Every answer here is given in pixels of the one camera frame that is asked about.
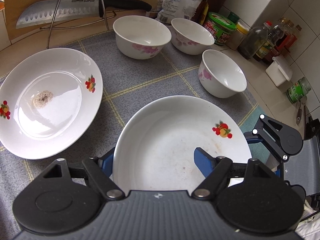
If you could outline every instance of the placemat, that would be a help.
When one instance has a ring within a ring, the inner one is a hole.
[[[248,90],[225,99],[210,95],[197,76],[201,55],[184,54],[171,43],[148,60],[123,55],[116,46],[113,31],[63,47],[88,54],[99,66],[104,85],[100,109],[82,137],[56,156],[25,160],[11,154],[0,143],[0,239],[11,239],[20,231],[12,215],[12,202],[49,163],[57,158],[72,163],[88,156],[104,155],[116,145],[129,119],[156,99],[171,95],[203,98],[229,114],[243,132],[252,130],[263,113]],[[249,146],[253,157],[267,161],[269,152],[261,143]]]

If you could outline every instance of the metal screw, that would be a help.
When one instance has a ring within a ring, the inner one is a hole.
[[[195,195],[197,197],[207,197],[210,195],[210,191],[205,188],[199,188],[195,190]]]
[[[111,198],[118,198],[122,196],[122,191],[119,189],[112,189],[107,192],[107,196]]]

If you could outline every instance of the dirty plate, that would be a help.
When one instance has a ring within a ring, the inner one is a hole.
[[[193,160],[197,147],[236,163],[247,163],[251,158],[240,128],[216,105],[189,96],[153,101],[129,120],[119,137],[114,182],[126,194],[130,189],[187,189],[191,194],[204,180]]]
[[[56,48],[28,57],[0,88],[0,141],[26,159],[63,151],[93,121],[102,88],[97,64],[80,51]]]

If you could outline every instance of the knife handle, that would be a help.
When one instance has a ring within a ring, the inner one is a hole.
[[[104,7],[114,7],[118,9],[124,10],[135,10],[141,9],[150,11],[152,6],[144,1],[141,0],[103,0]],[[103,17],[103,9],[102,9],[102,2],[99,0],[99,15]]]

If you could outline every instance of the bowl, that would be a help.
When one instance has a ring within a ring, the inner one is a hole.
[[[214,44],[211,33],[198,23],[175,18],[171,21],[172,44],[180,51],[189,55],[198,55]]]
[[[247,88],[247,80],[237,63],[213,49],[203,52],[198,77],[205,90],[217,98],[228,98]]]
[[[0,88],[0,141],[25,159],[43,159],[72,145],[99,109],[103,84],[88,55],[67,48],[19,63]]]
[[[114,151],[113,180],[126,194],[130,190],[191,193],[204,180],[194,162],[197,147],[235,163],[251,158],[242,131],[216,105],[190,96],[158,99],[134,114],[122,130]]]
[[[113,23],[113,30],[118,49],[135,59],[154,57],[171,40],[171,33],[166,26],[144,16],[123,16]]]

